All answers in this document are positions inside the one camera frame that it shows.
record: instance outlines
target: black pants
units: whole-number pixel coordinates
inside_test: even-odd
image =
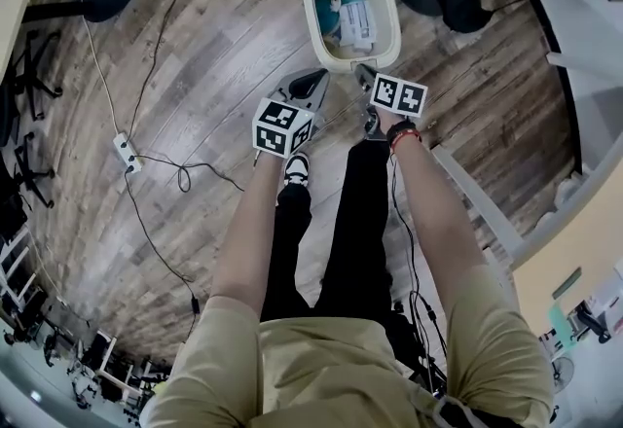
[[[378,141],[362,141],[348,153],[331,255],[314,308],[294,281],[299,242],[312,220],[312,199],[307,188],[297,184],[281,191],[261,320],[314,315],[377,321],[385,327],[396,358],[412,367],[418,346],[409,322],[391,310],[391,276],[385,269],[388,158],[388,145]]]

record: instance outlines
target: red bracelet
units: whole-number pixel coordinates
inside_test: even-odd
[[[408,135],[415,136],[418,139],[418,141],[421,142],[421,136],[419,132],[417,132],[414,128],[406,128],[398,132],[396,137],[393,138],[393,141],[391,142],[391,151],[395,153],[396,145],[398,144],[398,141],[400,141],[403,137],[408,136]]]

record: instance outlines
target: floor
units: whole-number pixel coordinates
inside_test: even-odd
[[[170,1],[132,0],[117,18],[92,24],[121,129],[128,130]],[[490,8],[508,1],[483,3]],[[387,71],[429,86],[419,122],[425,141],[450,149],[519,232],[529,232],[573,166],[565,100],[531,6],[506,8],[470,35],[402,5],[398,11],[402,52]],[[120,349],[171,360],[193,319],[187,289],[158,260],[133,212],[84,25],[72,18],[45,28],[55,26],[62,38],[46,80],[61,85],[64,96],[45,100],[47,118],[33,125],[25,116],[22,129],[35,129],[37,160],[56,170],[48,190],[56,207],[34,204],[30,226],[48,273],[77,312],[117,335]],[[132,141],[143,153],[174,161],[210,161],[244,185],[252,171],[250,122],[258,100],[284,74],[315,66],[302,0],[179,0]],[[333,77],[324,122],[307,149],[313,221],[297,283],[310,302],[330,249],[348,149],[362,136],[364,105],[352,77]],[[239,192],[206,168],[191,175],[192,190],[182,194],[173,168],[147,163],[130,187],[154,242],[194,278],[204,302]],[[400,185],[398,199],[406,213]],[[470,213],[481,245],[491,245],[502,259],[482,219]],[[411,287],[404,240],[392,212],[385,245],[396,299]],[[421,290],[441,314],[425,260],[417,255]]]

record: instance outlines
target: black wristband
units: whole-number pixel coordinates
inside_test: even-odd
[[[406,130],[408,128],[412,128],[415,129],[416,125],[411,122],[410,120],[405,119],[402,122],[399,122],[398,124],[394,124],[392,125],[389,130],[387,131],[387,143],[389,143],[389,146],[391,146],[393,144],[393,140],[396,138],[396,136],[402,132],[403,130]]]

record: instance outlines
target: office chair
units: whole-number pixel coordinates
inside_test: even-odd
[[[22,206],[19,184],[0,160],[0,244],[9,243],[26,222]]]
[[[30,106],[30,115],[32,116],[33,121],[42,121],[45,117],[43,112],[37,113],[37,111],[35,110],[35,89],[42,90],[45,94],[48,95],[48,97],[52,99],[56,99],[62,96],[61,88],[51,90],[50,88],[48,88],[48,86],[41,82],[41,79],[39,79],[39,77],[37,76],[37,67],[39,65],[39,62],[41,61],[41,58],[43,57],[44,51],[48,47],[50,41],[60,38],[60,32],[56,31],[50,34],[33,57],[31,43],[38,36],[38,30],[30,30],[26,34],[26,48],[24,49],[23,54],[18,59],[19,63],[23,58],[23,73],[16,76],[16,94],[22,94],[24,91],[26,91],[28,95],[28,105]]]
[[[54,208],[55,203],[51,200],[46,201],[36,184],[36,181],[42,177],[50,177],[50,179],[53,179],[55,177],[54,170],[50,169],[47,172],[35,172],[30,168],[30,164],[28,163],[28,141],[32,141],[34,137],[35,135],[32,132],[28,132],[23,136],[23,144],[16,148],[16,160],[18,161],[20,173],[15,175],[15,181],[18,183],[18,186],[23,184],[28,191],[34,193],[47,208]]]
[[[0,85],[0,148],[7,146],[9,138],[18,142],[19,111],[16,105],[15,69],[9,66]]]

